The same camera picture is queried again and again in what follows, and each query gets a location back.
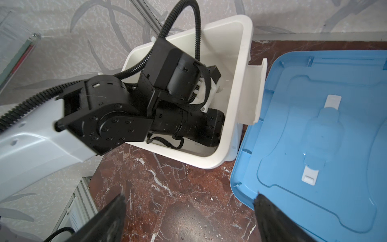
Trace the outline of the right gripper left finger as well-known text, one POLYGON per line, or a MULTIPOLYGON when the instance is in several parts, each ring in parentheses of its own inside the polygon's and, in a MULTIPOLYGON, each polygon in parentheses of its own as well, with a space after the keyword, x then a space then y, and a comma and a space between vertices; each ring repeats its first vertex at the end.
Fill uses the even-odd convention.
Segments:
POLYGON ((119 194, 67 241, 120 242, 124 229, 125 215, 125 196, 119 194))

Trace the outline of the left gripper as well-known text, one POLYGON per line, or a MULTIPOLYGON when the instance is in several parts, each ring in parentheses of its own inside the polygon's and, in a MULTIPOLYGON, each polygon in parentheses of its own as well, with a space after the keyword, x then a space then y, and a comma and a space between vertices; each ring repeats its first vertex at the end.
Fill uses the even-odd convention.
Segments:
POLYGON ((190 139, 207 147, 220 143, 225 115, 209 109, 202 112, 211 86, 221 78, 216 66, 205 66, 165 39, 157 39, 151 56, 140 73, 133 99, 140 111, 153 120, 147 143, 160 141, 172 148, 162 135, 181 143, 190 139))

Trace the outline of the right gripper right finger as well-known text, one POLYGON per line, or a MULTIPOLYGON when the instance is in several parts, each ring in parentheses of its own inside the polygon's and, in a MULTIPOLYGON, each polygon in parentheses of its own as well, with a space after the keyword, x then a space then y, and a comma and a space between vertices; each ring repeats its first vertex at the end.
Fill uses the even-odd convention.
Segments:
POLYGON ((264 195, 254 199, 254 211, 263 242, 315 242, 264 195))

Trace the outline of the white plastic bin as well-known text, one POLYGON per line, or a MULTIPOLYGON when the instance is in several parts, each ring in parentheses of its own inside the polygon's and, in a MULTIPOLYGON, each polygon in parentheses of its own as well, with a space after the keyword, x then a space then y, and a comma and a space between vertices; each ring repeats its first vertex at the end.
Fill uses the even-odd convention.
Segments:
POLYGON ((246 15, 236 15, 202 28, 201 62, 216 65, 221 73, 220 90, 210 108, 225 114, 220 144, 209 148, 191 140, 174 150, 154 142, 136 142, 134 146, 202 168, 213 169, 226 161, 233 161, 238 153, 243 125, 259 121, 268 61, 249 65, 254 32, 253 22, 246 15))

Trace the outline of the blue plastic lid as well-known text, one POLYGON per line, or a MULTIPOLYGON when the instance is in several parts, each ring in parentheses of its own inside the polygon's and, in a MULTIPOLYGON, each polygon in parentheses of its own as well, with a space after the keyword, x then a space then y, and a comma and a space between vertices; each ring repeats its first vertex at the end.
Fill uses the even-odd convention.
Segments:
POLYGON ((387 53, 295 51, 275 60, 231 174, 319 242, 387 239, 387 53))

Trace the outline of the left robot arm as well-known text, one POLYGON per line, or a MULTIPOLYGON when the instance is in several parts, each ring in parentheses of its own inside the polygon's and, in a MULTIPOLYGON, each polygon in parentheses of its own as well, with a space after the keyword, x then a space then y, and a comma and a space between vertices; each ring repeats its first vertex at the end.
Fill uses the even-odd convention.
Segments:
POLYGON ((206 109, 216 66, 157 39, 138 67, 49 88, 1 117, 1 199, 126 142, 181 149, 220 143, 225 115, 206 109))

